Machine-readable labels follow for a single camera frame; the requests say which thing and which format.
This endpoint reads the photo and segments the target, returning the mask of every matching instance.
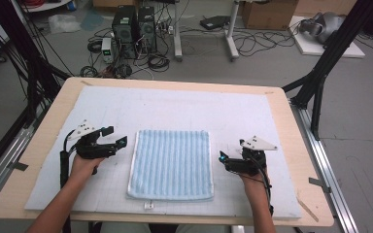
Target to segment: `floor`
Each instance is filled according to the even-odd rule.
[[[49,34],[47,39],[74,74],[88,64],[87,39],[96,31],[111,25],[111,14],[83,8],[69,13],[63,8],[48,11],[36,18],[55,14],[77,17],[85,29],[74,33]],[[202,19],[188,7],[181,25],[199,28]],[[242,25],[237,20],[237,27]],[[183,34],[184,59],[177,62],[173,50],[168,58],[170,68],[164,73],[145,71],[131,79],[193,83],[230,83],[243,85],[284,86],[308,74],[319,57],[301,55],[296,46],[276,47],[253,56],[230,62],[225,40],[220,34]],[[373,41],[364,41],[373,47]],[[365,58],[342,58],[325,83],[322,100],[320,135],[326,154],[353,214],[359,232],[373,232],[373,49],[356,41]],[[62,64],[46,46],[51,63]],[[105,67],[97,62],[97,69]],[[292,97],[296,91],[288,93]],[[0,139],[23,110],[25,98],[10,62],[0,63]],[[0,219],[0,232],[23,232],[26,220]],[[75,222],[73,229],[84,231],[86,225]],[[341,232],[335,224],[329,228],[301,228],[303,232]],[[278,232],[295,232],[278,227]]]

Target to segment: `table leg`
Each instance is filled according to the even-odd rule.
[[[175,1],[175,25],[174,25],[174,51],[175,59],[177,61],[183,61],[183,49],[181,47],[181,35],[180,35],[180,19],[178,16],[180,0]]]
[[[235,19],[237,18],[239,8],[239,0],[234,0],[232,6],[231,20],[229,21],[229,28],[225,31],[226,42],[228,43],[229,50],[231,51],[231,61],[239,57],[238,50],[235,46],[235,42],[232,38],[232,33],[234,31]]]

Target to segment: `desktop computer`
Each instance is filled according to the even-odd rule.
[[[117,42],[119,57],[126,59],[137,58],[137,52],[141,45],[136,45],[140,36],[135,6],[118,6],[112,22],[112,29]]]
[[[138,11],[138,23],[142,37],[142,52],[156,52],[154,8],[141,7]]]

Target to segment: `white foam mat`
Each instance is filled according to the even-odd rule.
[[[301,216],[288,166],[268,100],[264,95],[163,89],[86,86],[58,134],[25,206],[43,210],[59,190],[59,152],[65,136],[84,119],[96,128],[114,126],[115,133],[98,140],[127,136],[127,147],[105,159],[91,177],[73,210],[195,216],[251,216],[241,179],[225,171],[220,150],[241,157],[239,140],[256,135],[277,146],[266,152],[274,218]],[[129,198],[127,187],[139,130],[207,131],[210,137],[214,198],[206,202],[168,202]]]

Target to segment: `blue striped towel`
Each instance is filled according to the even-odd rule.
[[[139,131],[128,195],[172,201],[212,198],[208,132]]]

